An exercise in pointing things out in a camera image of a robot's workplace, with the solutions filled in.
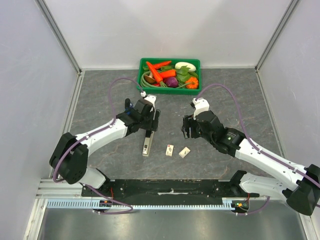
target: white cable track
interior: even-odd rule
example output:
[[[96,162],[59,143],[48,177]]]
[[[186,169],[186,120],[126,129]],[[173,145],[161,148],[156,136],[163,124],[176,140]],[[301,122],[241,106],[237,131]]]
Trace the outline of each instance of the white cable track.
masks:
[[[110,209],[99,206],[101,199],[48,199],[48,209]],[[132,205],[137,210],[234,210],[232,200],[222,200],[222,204],[207,205]],[[113,205],[111,209],[127,209],[126,206]]]

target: green leaf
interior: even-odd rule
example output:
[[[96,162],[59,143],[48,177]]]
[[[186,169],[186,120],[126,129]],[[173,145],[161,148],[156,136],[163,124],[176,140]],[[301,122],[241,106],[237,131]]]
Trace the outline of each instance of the green leaf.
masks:
[[[173,68],[174,68],[173,66],[168,65],[168,66],[163,66],[160,69],[161,69],[162,72],[165,72],[165,71],[168,71],[168,70],[173,69]]]
[[[181,82],[181,83],[185,83],[187,80],[189,80],[190,78],[190,74],[187,73],[186,75],[182,75],[182,74],[177,74],[176,75],[176,79]]]
[[[187,75],[190,67],[182,66],[180,69],[176,70],[177,74]]]
[[[196,74],[194,71],[189,72],[189,74],[199,80],[198,74]]]

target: silver surface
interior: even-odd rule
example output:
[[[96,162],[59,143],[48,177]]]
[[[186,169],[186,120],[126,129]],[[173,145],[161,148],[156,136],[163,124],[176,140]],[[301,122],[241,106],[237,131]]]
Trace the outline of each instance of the silver surface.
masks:
[[[251,201],[251,208],[261,206]],[[306,240],[299,215],[279,202],[250,216],[229,211],[140,210],[97,215],[47,209],[38,240]]]
[[[268,44],[266,45],[258,63],[255,66],[255,69],[257,69],[258,71],[261,69],[262,65],[264,64],[267,56],[269,55],[272,48],[274,47],[277,39],[279,38],[281,32],[283,31],[290,16],[292,15],[294,10],[296,9],[299,2],[300,2],[300,0],[291,0],[291,2],[289,3],[289,6],[286,8],[285,13],[283,14],[278,26],[276,27],[272,37],[270,38],[270,40],[269,40]]]
[[[39,9],[42,11],[43,16],[45,17],[45,19],[47,20],[48,24],[50,25],[54,35],[56,36],[58,42],[60,43],[62,49],[64,50],[64,52],[66,53],[66,55],[68,56],[72,66],[74,67],[74,69],[80,73],[81,72],[81,68],[76,60],[76,58],[74,57],[73,53],[71,52],[67,41],[65,40],[63,34],[61,33],[55,19],[54,16],[52,15],[51,11],[49,10],[46,1],[45,0],[35,0],[35,2],[37,3],[37,5],[39,6]]]

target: wire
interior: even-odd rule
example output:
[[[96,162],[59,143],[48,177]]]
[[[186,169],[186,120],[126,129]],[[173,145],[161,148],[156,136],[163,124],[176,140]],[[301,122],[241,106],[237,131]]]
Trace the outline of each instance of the wire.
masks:
[[[248,193],[248,197],[245,200],[245,203],[249,203],[249,199],[250,199],[250,193]]]
[[[126,78],[126,77],[117,78],[117,79],[115,79],[115,80],[110,84],[110,87],[109,87],[109,89],[108,89],[108,94],[107,94],[107,96],[108,96],[108,101],[109,101],[109,104],[110,104],[110,106],[111,106],[112,115],[113,115],[112,122],[111,122],[109,125],[101,128],[101,129],[98,129],[98,130],[96,130],[96,131],[93,131],[93,132],[91,132],[90,134],[88,134],[87,136],[84,136],[84,137],[82,137],[81,139],[77,140],[74,144],[72,144],[72,145],[64,152],[64,154],[63,154],[62,157],[59,159],[59,161],[58,161],[58,163],[56,164],[56,166],[55,166],[55,168],[54,168],[54,171],[53,171],[53,177],[52,177],[52,178],[53,178],[53,181],[54,181],[55,183],[59,183],[59,182],[62,182],[62,181],[64,180],[64,179],[57,179],[57,175],[58,175],[58,170],[59,170],[62,162],[63,162],[64,159],[66,158],[66,156],[67,156],[79,143],[81,143],[83,140],[85,140],[85,139],[87,139],[87,138],[90,138],[90,137],[92,137],[93,135],[95,135],[95,134],[97,134],[97,133],[100,133],[100,132],[102,132],[102,131],[104,131],[104,130],[106,130],[106,129],[109,129],[110,126],[112,126],[112,125],[116,122],[116,120],[117,120],[117,118],[116,118],[117,114],[116,114],[116,110],[115,110],[115,107],[114,107],[114,105],[113,105],[112,98],[111,98],[111,89],[112,89],[112,86],[113,86],[116,82],[118,82],[119,80],[129,80],[129,81],[135,83],[136,85],[138,85],[138,87],[140,88],[141,93],[144,91],[144,90],[142,89],[142,87],[141,87],[135,80],[130,79],[130,78]],[[131,212],[131,211],[133,210],[133,207],[132,207],[131,205],[126,204],[126,203],[124,203],[124,202],[120,202],[120,201],[111,199],[111,198],[109,198],[109,197],[101,194],[101,193],[98,192],[94,187],[92,187],[92,186],[90,186],[90,185],[86,185],[86,184],[85,184],[85,186],[87,186],[89,189],[91,189],[93,192],[95,192],[95,193],[98,194],[99,196],[101,196],[101,197],[103,197],[103,198],[111,201],[112,203],[114,202],[114,203],[117,203],[117,204],[120,204],[120,205],[123,205],[123,206],[126,206],[126,207],[129,207],[129,208],[130,208],[130,210],[126,210],[126,211],[119,211],[119,212],[102,212],[101,214],[108,214],[108,215],[125,214],[125,213],[129,213],[129,212]]]
[[[133,207],[127,203],[124,203],[124,202],[121,202],[121,201],[118,201],[118,200],[114,200],[114,199],[111,199],[110,197],[107,197],[106,195],[103,195],[102,193],[100,193],[97,189],[95,189],[93,186],[90,186],[90,185],[86,185],[89,189],[91,189],[94,193],[96,193],[97,195],[99,195],[100,197],[104,198],[104,199],[107,199],[109,200],[110,202],[112,203],[116,203],[116,204],[119,204],[119,205],[122,205],[122,206],[126,206],[130,209],[128,210],[125,210],[125,211],[115,211],[115,212],[100,212],[100,211],[96,211],[94,210],[95,213],[97,214],[103,214],[103,215],[118,215],[118,214],[127,214],[127,213],[130,213],[133,211]]]
[[[206,86],[206,87],[196,96],[195,100],[198,100],[198,98],[200,98],[201,95],[202,95],[207,89],[209,89],[209,88],[211,88],[211,87],[214,87],[214,86],[224,88],[224,89],[227,90],[228,93],[231,95],[231,97],[232,97],[232,99],[233,99],[233,101],[234,101],[236,110],[237,110],[237,112],[238,112],[239,121],[240,121],[240,125],[241,125],[241,127],[242,127],[242,129],[243,129],[243,133],[244,133],[246,139],[248,140],[248,142],[251,144],[251,146],[252,146],[255,150],[259,151],[261,154],[267,156],[268,158],[276,161],[277,163],[279,163],[279,164],[287,167],[288,169],[290,169],[290,170],[292,170],[292,171],[295,171],[296,173],[300,174],[300,175],[303,176],[304,178],[308,179],[310,182],[312,182],[314,185],[316,185],[316,186],[320,189],[320,184],[319,184],[318,182],[316,182],[314,179],[312,179],[310,176],[306,175],[305,173],[303,173],[302,171],[300,171],[300,170],[298,170],[298,169],[295,169],[293,166],[291,166],[291,165],[289,165],[289,164],[287,164],[287,163],[285,163],[285,162],[282,162],[280,159],[278,159],[278,158],[270,155],[269,153],[265,152],[263,149],[258,148],[258,147],[252,142],[252,140],[251,140],[251,138],[250,138],[250,136],[249,136],[249,134],[248,134],[248,132],[247,132],[247,130],[246,130],[244,121],[243,121],[243,117],[242,117],[242,114],[241,114],[241,111],[240,111],[240,105],[239,105],[239,103],[238,103],[235,95],[231,92],[231,90],[230,90],[228,87],[226,87],[225,85],[220,84],[220,83],[212,83],[212,84]]]
[[[266,198],[266,201],[265,201],[264,204],[262,205],[262,207],[260,207],[259,209],[248,212],[248,211],[249,211],[249,208],[250,208],[250,206],[249,206],[248,211],[247,211],[246,213],[238,213],[237,215],[247,216],[247,215],[257,214],[257,213],[261,212],[261,211],[269,204],[269,202],[270,202],[270,197],[268,196],[268,197]]]
[[[53,177],[52,177],[52,178],[53,178],[53,181],[54,181],[55,183],[59,183],[59,182],[62,182],[62,181],[64,180],[64,179],[57,179],[58,170],[59,170],[62,162],[64,161],[64,159],[66,158],[66,156],[72,151],[72,149],[74,149],[75,146],[77,146],[77,145],[78,145],[79,143],[81,143],[83,140],[85,140],[85,139],[87,139],[87,138],[89,138],[89,137],[92,137],[93,135],[95,135],[95,134],[97,134],[97,133],[100,133],[100,132],[102,132],[102,131],[110,128],[110,126],[112,126],[112,125],[116,122],[116,116],[117,116],[117,114],[116,114],[116,110],[115,110],[115,107],[114,107],[114,105],[113,105],[112,98],[111,98],[111,88],[112,88],[112,86],[114,85],[114,83],[116,83],[116,82],[119,81],[119,80],[129,80],[129,81],[137,84],[137,85],[139,86],[141,92],[144,91],[144,90],[142,89],[142,87],[141,87],[135,80],[132,80],[132,79],[126,78],[126,77],[121,77],[121,78],[115,79],[115,80],[110,84],[110,87],[109,87],[107,96],[108,96],[109,104],[110,104],[110,106],[111,106],[112,115],[113,115],[112,122],[111,122],[109,125],[101,128],[101,129],[98,129],[98,130],[96,130],[96,131],[94,131],[94,132],[91,132],[91,133],[88,134],[87,136],[84,136],[84,137],[82,137],[81,139],[77,140],[74,144],[72,144],[72,145],[64,152],[64,154],[62,155],[62,157],[60,158],[60,160],[59,160],[58,163],[56,164],[56,166],[55,166],[55,168],[54,168],[54,171],[53,171]]]

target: gray marble surface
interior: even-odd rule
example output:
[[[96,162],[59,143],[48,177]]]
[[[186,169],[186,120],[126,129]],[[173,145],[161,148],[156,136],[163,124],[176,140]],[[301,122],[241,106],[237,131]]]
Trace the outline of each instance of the gray marble surface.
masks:
[[[136,79],[137,70],[86,71],[77,102],[71,133],[80,134],[105,124],[112,118],[107,92],[110,82],[119,77]],[[271,121],[253,69],[203,69],[203,86],[222,83],[230,87],[241,106],[247,131],[257,143],[279,153]],[[235,104],[222,88],[203,94],[210,109],[225,127],[241,130]],[[123,112],[125,99],[135,103],[139,91],[130,81],[120,81],[112,88],[117,113]],[[161,110],[158,131],[154,134],[149,157],[142,156],[144,130],[118,139],[92,154],[88,165],[117,179],[229,179],[237,170],[267,174],[255,166],[216,151],[204,139],[184,139],[182,116],[190,115],[193,96],[158,94],[156,108]],[[167,145],[174,145],[173,156],[166,156]],[[178,153],[191,152],[181,158]]]

